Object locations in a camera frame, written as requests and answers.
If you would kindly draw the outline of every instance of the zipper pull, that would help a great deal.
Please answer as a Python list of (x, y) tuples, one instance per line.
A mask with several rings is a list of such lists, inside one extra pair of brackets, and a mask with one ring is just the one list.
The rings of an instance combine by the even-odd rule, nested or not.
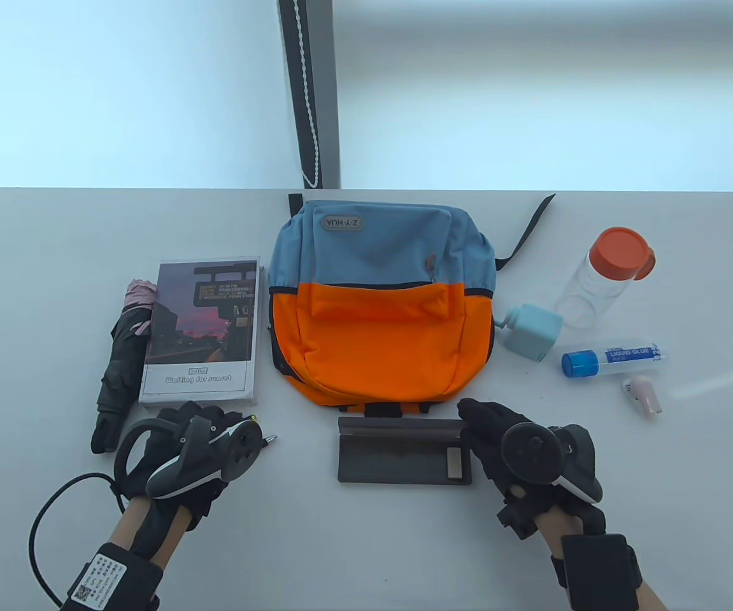
[(432, 284), (437, 282), (437, 276), (435, 276), (436, 267), (437, 267), (437, 255), (435, 253), (431, 253), (427, 257), (427, 259), (425, 259), (425, 268), (428, 270), (429, 276), (431, 276)]

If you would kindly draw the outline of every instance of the black umbrella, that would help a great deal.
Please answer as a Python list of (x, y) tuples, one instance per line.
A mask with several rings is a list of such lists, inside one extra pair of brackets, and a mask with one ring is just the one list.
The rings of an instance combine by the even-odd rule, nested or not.
[(132, 280), (125, 289), (124, 308), (112, 329), (112, 354), (97, 398), (97, 424), (92, 434), (95, 454), (117, 450), (122, 425), (139, 396), (155, 300), (157, 287), (146, 280)]

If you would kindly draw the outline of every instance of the qr code label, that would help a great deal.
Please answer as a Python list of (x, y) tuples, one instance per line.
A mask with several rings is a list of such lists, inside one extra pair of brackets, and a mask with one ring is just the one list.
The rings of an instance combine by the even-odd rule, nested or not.
[(97, 554), (83, 573), (70, 600), (94, 611), (103, 611), (124, 574), (124, 564)]

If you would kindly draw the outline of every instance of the glove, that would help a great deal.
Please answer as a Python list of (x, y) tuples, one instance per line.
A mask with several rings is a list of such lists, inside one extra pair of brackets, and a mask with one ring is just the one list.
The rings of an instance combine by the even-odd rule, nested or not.
[(503, 526), (509, 526), (525, 539), (537, 531), (533, 518), (558, 506), (584, 523), (585, 533), (603, 533), (603, 513), (560, 486), (531, 484), (515, 476), (505, 465), (501, 441), (507, 430), (531, 419), (494, 402), (465, 398), (457, 404), (459, 416), (466, 422), (460, 437), (480, 459), (486, 477), (493, 481), (505, 498), (505, 509), (497, 515)]
[[(214, 437), (220, 435), (226, 428), (237, 425), (243, 419), (238, 411), (230, 411), (226, 414), (217, 405), (200, 407), (193, 401), (187, 402), (179, 409), (168, 407), (160, 410), (157, 418), (174, 423), (180, 428), (180, 433), (171, 435), (163, 431), (151, 431), (147, 442), (145, 442), (143, 457), (125, 476), (121, 489), (125, 497), (145, 496), (145, 484), (151, 474), (175, 456), (179, 456), (182, 449), (180, 439), (194, 416), (211, 420), (211, 424), (216, 427)], [(175, 515), (179, 507), (186, 507), (192, 516), (188, 530), (193, 530), (197, 527), (201, 518), (208, 515), (208, 512), (211, 511), (211, 503), (222, 494), (225, 488), (227, 488), (225, 481), (214, 479), (173, 498), (153, 500), (152, 505), (157, 511), (166, 516)]]

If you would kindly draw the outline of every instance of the blue cap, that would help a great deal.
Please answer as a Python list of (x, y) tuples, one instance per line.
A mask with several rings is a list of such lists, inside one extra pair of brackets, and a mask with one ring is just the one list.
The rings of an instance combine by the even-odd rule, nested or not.
[(592, 350), (567, 352), (562, 355), (562, 371), (568, 378), (598, 376), (599, 358)]

